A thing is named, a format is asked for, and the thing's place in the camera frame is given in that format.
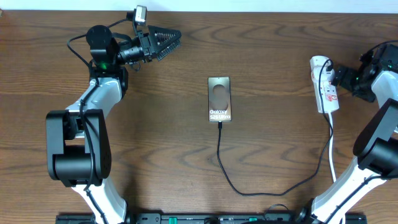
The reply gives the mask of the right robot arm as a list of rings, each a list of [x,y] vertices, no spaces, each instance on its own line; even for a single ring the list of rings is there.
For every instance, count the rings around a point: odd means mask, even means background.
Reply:
[[[353,160],[321,195],[309,201],[297,223],[341,223],[346,212],[372,189],[397,178],[397,41],[377,44],[360,57],[357,69],[340,66],[325,56],[310,59],[318,111],[338,109],[336,87],[367,102],[378,112],[357,137]]]

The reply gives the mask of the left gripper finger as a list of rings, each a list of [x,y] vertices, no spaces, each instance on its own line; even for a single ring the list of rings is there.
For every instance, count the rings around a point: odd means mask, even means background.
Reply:
[[[148,26],[149,39],[155,50],[163,50],[180,40],[182,34],[179,30]]]
[[[179,40],[176,40],[175,42],[171,43],[169,46],[167,46],[165,49],[161,50],[157,54],[157,60],[161,61],[163,58],[165,58],[168,54],[173,52],[177,47],[179,47],[181,42]]]

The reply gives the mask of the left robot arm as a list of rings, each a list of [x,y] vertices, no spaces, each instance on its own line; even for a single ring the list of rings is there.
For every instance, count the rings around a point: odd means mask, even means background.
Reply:
[[[128,89],[127,64],[162,60],[180,45],[182,33],[149,26],[135,37],[93,26],[84,35],[92,60],[87,90],[74,104],[46,115],[47,168],[53,180],[79,193],[92,210],[77,223],[133,223],[127,202],[110,178],[111,148],[105,119]]]

